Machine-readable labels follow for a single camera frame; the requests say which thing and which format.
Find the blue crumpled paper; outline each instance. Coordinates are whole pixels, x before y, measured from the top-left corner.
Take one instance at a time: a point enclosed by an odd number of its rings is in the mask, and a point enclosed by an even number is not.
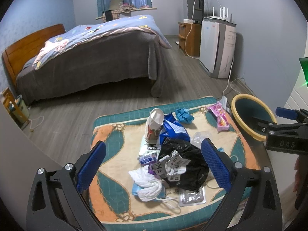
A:
[[[189,114],[189,109],[187,108],[179,108],[175,110],[175,115],[179,122],[191,124],[194,117]]]

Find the screw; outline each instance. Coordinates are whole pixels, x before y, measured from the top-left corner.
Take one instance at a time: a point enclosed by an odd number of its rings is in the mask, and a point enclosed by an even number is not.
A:
[[[40,169],[38,170],[38,174],[40,175],[40,174],[42,174],[42,173],[44,173],[44,169],[43,169],[43,168],[40,168]]]
[[[240,162],[236,162],[236,163],[234,163],[234,166],[235,166],[236,168],[242,168],[242,167],[243,167],[243,164],[240,163]]]
[[[73,168],[73,164],[70,164],[70,163],[65,166],[66,170],[71,170],[72,168]]]
[[[265,171],[266,173],[269,173],[269,172],[270,172],[270,168],[269,168],[269,167],[264,167],[264,171]]]

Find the mat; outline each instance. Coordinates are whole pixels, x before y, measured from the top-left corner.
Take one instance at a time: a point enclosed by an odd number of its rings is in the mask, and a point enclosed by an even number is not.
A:
[[[217,119],[205,106],[216,103],[213,97],[157,106],[165,114],[178,108],[189,108],[195,117],[185,125],[192,137],[196,132],[209,131],[212,142],[222,147],[232,160],[248,168],[259,169],[257,161],[235,123],[227,114],[230,130],[217,132]],[[220,204],[225,190],[206,186],[206,203],[171,210],[160,202],[141,202],[131,194],[133,180],[128,171],[140,167],[137,156],[149,113],[155,107],[127,113],[102,116],[94,122],[92,147],[98,140],[107,146],[106,158],[89,188],[90,207],[108,231],[176,231],[192,230],[205,223]],[[208,183],[217,187],[215,180]],[[178,196],[179,189],[167,189],[169,197]]]

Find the beige cushion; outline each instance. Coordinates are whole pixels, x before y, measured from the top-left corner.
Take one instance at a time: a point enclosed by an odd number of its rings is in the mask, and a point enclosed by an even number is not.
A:
[[[118,10],[123,5],[124,0],[111,0],[109,10]]]

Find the green light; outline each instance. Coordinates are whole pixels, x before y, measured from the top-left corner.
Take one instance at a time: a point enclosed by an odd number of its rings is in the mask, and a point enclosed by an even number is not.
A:
[[[300,58],[299,61],[301,63],[301,67],[303,68],[305,80],[306,80],[306,83],[303,84],[302,86],[305,86],[305,85],[308,86],[308,57]]]

